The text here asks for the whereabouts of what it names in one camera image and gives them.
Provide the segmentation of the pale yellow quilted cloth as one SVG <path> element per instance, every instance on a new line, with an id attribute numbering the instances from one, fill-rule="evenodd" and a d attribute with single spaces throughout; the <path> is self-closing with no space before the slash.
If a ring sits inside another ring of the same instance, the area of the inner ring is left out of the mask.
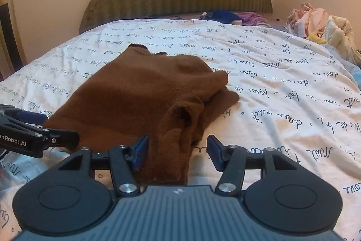
<path id="1" fill-rule="evenodd" d="M 360 51 L 354 43 L 351 23 L 346 18 L 330 15 L 323 35 L 318 36 L 316 32 L 312 32 L 307 39 L 317 44 L 334 47 L 344 60 L 360 66 Z"/>

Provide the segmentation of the blue garment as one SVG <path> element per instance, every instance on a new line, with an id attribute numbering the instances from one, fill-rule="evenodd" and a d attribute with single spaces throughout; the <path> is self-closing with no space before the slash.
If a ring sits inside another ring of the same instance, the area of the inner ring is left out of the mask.
<path id="1" fill-rule="evenodd" d="M 202 20 L 217 21 L 222 24 L 243 25 L 243 19 L 235 13 L 228 10 L 216 10 L 213 12 L 203 12 Z"/>

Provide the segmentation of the pink clothes pile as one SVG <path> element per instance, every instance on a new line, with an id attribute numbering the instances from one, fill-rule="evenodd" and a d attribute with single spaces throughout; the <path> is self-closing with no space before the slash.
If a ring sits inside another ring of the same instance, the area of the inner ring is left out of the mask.
<path id="1" fill-rule="evenodd" d="M 314 8 L 309 2 L 293 9 L 287 18 L 286 27 L 292 35 L 308 38 L 311 33 L 318 37 L 324 34 L 329 14 L 323 8 Z"/>

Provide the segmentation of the brown knit sweater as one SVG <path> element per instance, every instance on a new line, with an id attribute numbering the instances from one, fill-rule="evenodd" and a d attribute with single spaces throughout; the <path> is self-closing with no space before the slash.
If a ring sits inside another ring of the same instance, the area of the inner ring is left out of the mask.
<path id="1" fill-rule="evenodd" d="M 75 131 L 80 147 L 106 152 L 149 138 L 135 174 L 142 183 L 185 185 L 191 154 L 205 129 L 239 101 L 228 74 L 200 58 L 151 53 L 130 45 L 82 84 L 45 123 Z"/>

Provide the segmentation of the white script-print bed cover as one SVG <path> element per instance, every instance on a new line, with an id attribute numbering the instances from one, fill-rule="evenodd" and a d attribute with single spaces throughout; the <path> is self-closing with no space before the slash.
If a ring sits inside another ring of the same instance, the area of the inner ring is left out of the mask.
<path id="1" fill-rule="evenodd" d="M 198 56 L 229 76 L 239 103 L 207 129 L 224 144 L 271 146 L 343 198 L 335 230 L 360 239 L 360 90 L 335 51 L 273 28 L 203 20 L 122 20 L 79 35 L 1 83 L 1 103 L 53 114 L 132 43 Z"/>

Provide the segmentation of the purple garment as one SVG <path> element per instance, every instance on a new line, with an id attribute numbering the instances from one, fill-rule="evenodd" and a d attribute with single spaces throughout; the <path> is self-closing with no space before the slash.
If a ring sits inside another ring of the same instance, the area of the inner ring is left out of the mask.
<path id="1" fill-rule="evenodd" d="M 254 12 L 238 12 L 236 15 L 242 20 L 243 26 L 265 26 L 269 27 L 265 18 Z"/>

